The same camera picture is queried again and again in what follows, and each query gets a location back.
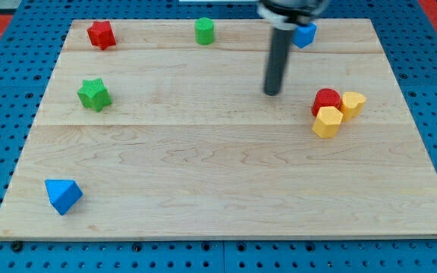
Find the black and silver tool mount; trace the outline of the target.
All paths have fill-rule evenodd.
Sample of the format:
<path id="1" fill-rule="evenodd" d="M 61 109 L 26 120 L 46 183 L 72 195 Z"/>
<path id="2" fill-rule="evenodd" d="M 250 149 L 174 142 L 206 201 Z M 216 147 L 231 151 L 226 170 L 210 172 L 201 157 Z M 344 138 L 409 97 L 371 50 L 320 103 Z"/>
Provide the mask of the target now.
<path id="1" fill-rule="evenodd" d="M 275 29 L 294 30 L 306 26 L 329 6 L 329 0 L 259 0 L 257 14 Z"/>

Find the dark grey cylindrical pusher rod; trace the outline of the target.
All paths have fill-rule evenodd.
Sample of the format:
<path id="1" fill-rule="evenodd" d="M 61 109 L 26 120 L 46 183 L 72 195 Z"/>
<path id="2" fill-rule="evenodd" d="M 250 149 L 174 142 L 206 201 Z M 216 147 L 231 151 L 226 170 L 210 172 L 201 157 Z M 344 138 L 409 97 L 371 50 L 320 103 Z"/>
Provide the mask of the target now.
<path id="1" fill-rule="evenodd" d="M 272 30 L 263 81 L 263 92 L 267 96 L 277 96 L 281 92 L 293 34 L 294 28 L 292 30 L 280 30 L 277 28 Z"/>

